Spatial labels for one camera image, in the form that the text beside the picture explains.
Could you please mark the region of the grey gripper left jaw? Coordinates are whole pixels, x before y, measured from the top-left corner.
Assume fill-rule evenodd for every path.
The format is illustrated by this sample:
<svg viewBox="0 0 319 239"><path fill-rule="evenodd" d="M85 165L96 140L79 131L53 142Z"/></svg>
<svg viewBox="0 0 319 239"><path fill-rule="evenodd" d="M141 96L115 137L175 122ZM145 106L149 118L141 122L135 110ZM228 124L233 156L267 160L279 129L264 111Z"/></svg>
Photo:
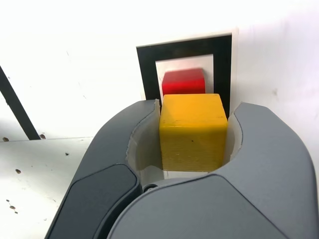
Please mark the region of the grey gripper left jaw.
<svg viewBox="0 0 319 239"><path fill-rule="evenodd" d="M147 168L162 171L160 103L139 101L105 123L87 148L46 234L105 239L120 213L143 193Z"/></svg>

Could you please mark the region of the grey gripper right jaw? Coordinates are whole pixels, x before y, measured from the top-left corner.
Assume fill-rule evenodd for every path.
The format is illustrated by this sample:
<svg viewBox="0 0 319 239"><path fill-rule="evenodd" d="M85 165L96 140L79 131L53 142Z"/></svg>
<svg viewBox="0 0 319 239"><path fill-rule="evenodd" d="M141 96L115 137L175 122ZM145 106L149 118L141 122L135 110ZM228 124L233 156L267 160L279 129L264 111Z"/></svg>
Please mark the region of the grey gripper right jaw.
<svg viewBox="0 0 319 239"><path fill-rule="evenodd" d="M135 199L111 239L311 239L313 162L299 136L266 107L232 113L230 161Z"/></svg>

